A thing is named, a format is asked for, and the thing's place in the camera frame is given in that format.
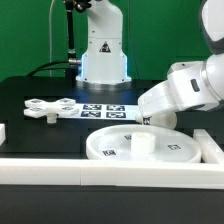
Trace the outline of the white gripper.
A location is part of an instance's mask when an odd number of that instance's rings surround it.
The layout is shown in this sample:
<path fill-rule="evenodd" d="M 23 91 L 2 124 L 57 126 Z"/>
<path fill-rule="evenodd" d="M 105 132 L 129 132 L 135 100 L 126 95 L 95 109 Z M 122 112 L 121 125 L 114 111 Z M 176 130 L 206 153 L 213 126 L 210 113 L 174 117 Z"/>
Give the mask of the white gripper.
<path fill-rule="evenodd" d="M 189 109 L 208 111 L 214 106 L 214 96 L 204 80 L 204 63 L 173 64 L 167 79 L 141 95 L 138 106 L 143 118 Z"/>

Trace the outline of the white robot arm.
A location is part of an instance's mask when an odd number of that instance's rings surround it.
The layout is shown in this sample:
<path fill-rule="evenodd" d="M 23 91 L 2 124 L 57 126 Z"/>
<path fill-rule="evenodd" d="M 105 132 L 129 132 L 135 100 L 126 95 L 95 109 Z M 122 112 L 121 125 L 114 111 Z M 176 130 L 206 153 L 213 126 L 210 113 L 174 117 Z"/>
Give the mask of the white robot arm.
<path fill-rule="evenodd" d="M 131 81 L 122 51 L 123 15 L 109 0 L 87 0 L 88 47 L 82 55 L 79 84 L 94 89 Z M 224 0 L 203 0 L 200 24 L 211 56 L 171 65 L 167 79 L 138 98 L 142 116 L 188 109 L 210 111 L 224 104 Z"/>

